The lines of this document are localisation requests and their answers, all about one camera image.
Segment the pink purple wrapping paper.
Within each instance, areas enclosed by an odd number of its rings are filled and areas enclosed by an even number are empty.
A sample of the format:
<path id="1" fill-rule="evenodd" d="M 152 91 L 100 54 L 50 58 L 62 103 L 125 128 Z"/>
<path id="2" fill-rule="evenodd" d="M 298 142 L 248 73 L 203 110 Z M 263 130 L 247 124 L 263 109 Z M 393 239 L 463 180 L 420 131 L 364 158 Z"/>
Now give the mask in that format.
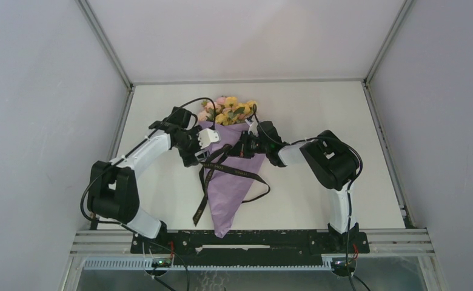
<path id="1" fill-rule="evenodd" d="M 245 122 L 233 125 L 217 124 L 216 131 L 220 136 L 220 141 L 208 146 L 209 153 L 215 152 L 226 144 L 235 145 L 241 133 L 248 130 L 249 125 Z M 257 174 L 265 157 L 264 154 L 256 154 L 251 159 L 230 156 L 223 161 L 223 165 Z M 253 182 L 254 180 L 251 178 L 214 171 L 212 179 L 208 183 L 207 203 L 210 207 L 216 237 L 223 238 L 231 229 L 235 214 Z"/>

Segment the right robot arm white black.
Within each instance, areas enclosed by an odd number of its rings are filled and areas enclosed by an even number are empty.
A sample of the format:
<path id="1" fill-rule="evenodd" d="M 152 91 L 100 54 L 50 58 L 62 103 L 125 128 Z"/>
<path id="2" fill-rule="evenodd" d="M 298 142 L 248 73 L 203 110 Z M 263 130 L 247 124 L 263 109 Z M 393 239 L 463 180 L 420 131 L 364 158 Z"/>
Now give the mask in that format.
<path id="1" fill-rule="evenodd" d="M 357 222 L 353 216 L 352 191 L 355 180 L 363 171 L 363 160 L 357 151 L 340 140 L 331 130 L 315 137 L 295 142 L 283 141 L 270 121 L 253 122 L 256 132 L 243 131 L 230 150 L 232 156 L 251 159 L 264 154 L 276 167 L 306 163 L 317 181 L 329 195 L 330 246 L 337 252 L 346 252 L 354 244 L 350 230 Z"/>

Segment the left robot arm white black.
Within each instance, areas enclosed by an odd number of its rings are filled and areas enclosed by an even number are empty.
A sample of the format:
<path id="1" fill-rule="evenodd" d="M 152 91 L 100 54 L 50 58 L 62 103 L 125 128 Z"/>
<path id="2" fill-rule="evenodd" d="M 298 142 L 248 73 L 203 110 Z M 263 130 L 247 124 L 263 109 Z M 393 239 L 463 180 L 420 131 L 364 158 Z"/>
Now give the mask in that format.
<path id="1" fill-rule="evenodd" d="M 127 154 L 92 165 L 90 182 L 81 197 L 80 211 L 89 221 L 119 224 L 141 236 L 155 253 L 166 250 L 165 223 L 148 214 L 140 203 L 137 179 L 153 162 L 172 148 L 184 167 L 196 166 L 206 157 L 198 139 L 202 127 L 195 114 L 174 107 L 171 114 L 149 126 L 149 133 Z"/>

